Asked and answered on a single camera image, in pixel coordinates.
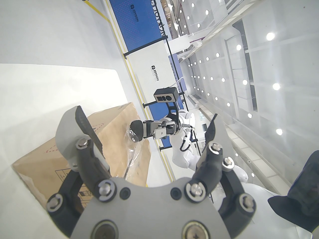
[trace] yellow floor line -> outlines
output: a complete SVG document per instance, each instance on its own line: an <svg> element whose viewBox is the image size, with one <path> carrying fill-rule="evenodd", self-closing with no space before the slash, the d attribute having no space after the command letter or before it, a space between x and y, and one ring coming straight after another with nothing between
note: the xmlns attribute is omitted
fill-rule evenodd
<svg viewBox="0 0 319 239"><path fill-rule="evenodd" d="M123 55L123 50L122 50L122 48L121 48L120 41L121 41L121 44L122 44L123 48L125 48L125 47L124 47L123 41L122 41L122 39L121 39L121 36L120 36L120 34L119 34L119 32L118 32L118 29L117 29L116 25L115 25L116 32L117 32L117 35L118 35L120 41L118 40L118 38L117 38L117 36L116 36L115 30L114 30L114 28L113 28L113 25L112 25L111 21L110 21L103 13L101 13L94 5L92 5L89 1L84 1L84 2L85 2L89 7L91 7L94 11L96 11L101 17L103 17L105 20L107 20L107 22L111 25L111 28L112 28L112 31L113 31L113 33L114 33L115 39L116 39L117 44L118 44L118 46L119 46L119 48L120 48L122 58L124 59L125 65L126 65L126 67L127 67L127 70L128 70L129 75L130 75L130 77L131 77L131 80L132 80L132 82L133 82L133 85L134 85L134 87L135 87L135 91L136 91L136 93L137 93L137 95L138 95L138 97L139 97L140 104L142 105L142 104L143 104L142 99L143 99L144 102L145 102L145 100L144 100L142 91L141 91L141 89L140 89L140 87L139 87L138 81L137 81L137 79L136 79L135 73L132 72L132 73L133 73L133 76L134 76L134 78L135 78L135 80L134 80L133 77L132 77L130 68L129 68L128 64L127 64L127 60L125 59L125 57L124 57L124 55ZM109 7L109 5L108 5L107 0L105 0L105 2L106 2L106 4L107 4L107 7L108 7L109 11L111 11L111 10L110 10L110 7ZM129 62L130 67L131 67L131 69L132 69L132 71L133 71L133 68L132 68L132 65L131 65L131 62L130 62L129 59L128 59L128 62ZM148 108L145 108L145 109L143 108L143 112L144 112L144 114L145 114L145 117L149 120L149 119L151 119L150 112L149 112ZM160 148L160 144L159 144L157 141L156 141L155 143L156 143L157 147ZM172 178L171 178L172 173L171 173L171 171L170 171L170 170L167 168L167 166L166 166L166 163L167 163L167 165L168 165L168 162L167 162L167 160L165 159L165 156L163 156L163 154L162 154L161 151L160 151L160 153L161 153L162 159L163 159L163 161L164 161L164 166L165 166L167 172L169 173L168 176L169 176L171 182L173 182L173 180L172 180Z"/></svg>

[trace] ceiling light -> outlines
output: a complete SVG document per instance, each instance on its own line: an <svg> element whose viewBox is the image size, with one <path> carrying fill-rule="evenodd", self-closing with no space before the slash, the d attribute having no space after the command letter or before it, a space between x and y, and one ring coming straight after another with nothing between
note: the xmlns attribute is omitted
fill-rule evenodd
<svg viewBox="0 0 319 239"><path fill-rule="evenodd" d="M281 135L282 135L282 129L280 129L280 128L276 129L276 133L277 133L279 136L281 136Z"/></svg>
<svg viewBox="0 0 319 239"><path fill-rule="evenodd" d="M280 85L278 83L275 83L275 84L272 85L272 88L274 90L279 90L280 89Z"/></svg>
<svg viewBox="0 0 319 239"><path fill-rule="evenodd" d="M268 33L267 35L266 35L266 39L268 40L268 41L271 41L271 40L273 40L275 38L275 34L274 33Z"/></svg>

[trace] cardboard box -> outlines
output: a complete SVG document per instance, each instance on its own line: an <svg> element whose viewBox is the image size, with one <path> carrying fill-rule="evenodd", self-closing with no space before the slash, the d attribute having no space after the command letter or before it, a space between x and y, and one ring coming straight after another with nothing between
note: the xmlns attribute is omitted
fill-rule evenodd
<svg viewBox="0 0 319 239"><path fill-rule="evenodd" d="M103 155L110 165L111 175L125 175L127 181L145 186L151 158L150 144L146 139L130 144L126 135L131 122L139 119L133 103L96 112L88 117L103 145ZM44 208L70 171L67 160L56 147L55 138L18 159L12 167ZM92 198L85 185L79 192L79 198L84 207Z"/></svg>

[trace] metal bolt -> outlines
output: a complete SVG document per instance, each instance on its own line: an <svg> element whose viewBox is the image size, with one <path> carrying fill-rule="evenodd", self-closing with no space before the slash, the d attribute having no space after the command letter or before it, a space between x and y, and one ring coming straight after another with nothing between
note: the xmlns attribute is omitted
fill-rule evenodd
<svg viewBox="0 0 319 239"><path fill-rule="evenodd" d="M197 183L193 183L192 186L190 187L190 193L195 197L201 196L203 193L203 190Z"/></svg>
<svg viewBox="0 0 319 239"><path fill-rule="evenodd" d="M243 201L243 204L246 208L252 208L254 207L254 202L252 200L252 198L248 197L248 196L245 196L244 197L244 201Z"/></svg>
<svg viewBox="0 0 319 239"><path fill-rule="evenodd" d="M86 146L86 145L87 145L87 139L84 139L84 138L83 138L83 139L80 139L80 140L78 141L78 145L79 145L80 148Z"/></svg>
<svg viewBox="0 0 319 239"><path fill-rule="evenodd" d="M108 196L111 192L111 186L108 183L103 183L99 188L99 193L101 196Z"/></svg>
<svg viewBox="0 0 319 239"><path fill-rule="evenodd" d="M198 222L190 222L184 228L183 238L185 239L208 239L208 232Z"/></svg>
<svg viewBox="0 0 319 239"><path fill-rule="evenodd" d="M219 145L218 143L213 143L212 149L215 151L220 151L222 148L221 145Z"/></svg>
<svg viewBox="0 0 319 239"><path fill-rule="evenodd" d="M224 164L225 164L226 166L228 166L228 165L231 165L231 164L232 164L232 161L230 160L230 158L229 158L229 157L224 158Z"/></svg>

